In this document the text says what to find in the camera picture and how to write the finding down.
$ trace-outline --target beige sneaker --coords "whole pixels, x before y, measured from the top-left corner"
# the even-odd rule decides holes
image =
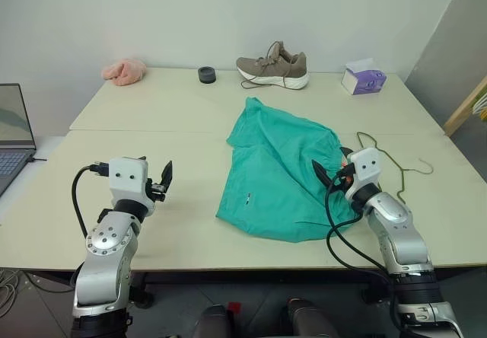
[[[247,82],[301,89],[310,80],[304,53],[291,55],[284,49],[282,41],[275,41],[267,50],[265,58],[238,58],[237,69],[245,78],[241,84],[246,89],[258,87],[247,87],[244,85]]]

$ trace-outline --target white shoe sole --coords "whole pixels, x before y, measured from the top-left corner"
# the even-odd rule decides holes
[[[310,75],[307,73],[299,78],[287,77],[284,80],[283,77],[256,77],[255,75],[244,72],[238,67],[237,69],[245,79],[255,83],[256,85],[280,85],[281,87],[290,89],[301,89],[310,81]]]

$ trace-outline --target laptop screen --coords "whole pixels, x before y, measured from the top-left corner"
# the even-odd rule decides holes
[[[0,84],[0,148],[35,148],[19,84]]]

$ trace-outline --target pink cloth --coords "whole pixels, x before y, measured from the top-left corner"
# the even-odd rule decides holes
[[[137,59],[122,59],[101,72],[103,79],[112,79],[115,85],[131,85],[140,81],[147,67]]]

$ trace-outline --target teal shirt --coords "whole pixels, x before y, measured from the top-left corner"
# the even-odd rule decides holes
[[[218,218],[262,238],[326,237],[325,187],[311,161],[330,177],[341,168],[340,141],[331,129],[247,98],[227,143],[234,151]],[[330,195],[329,207],[335,223],[354,217],[341,192]]]

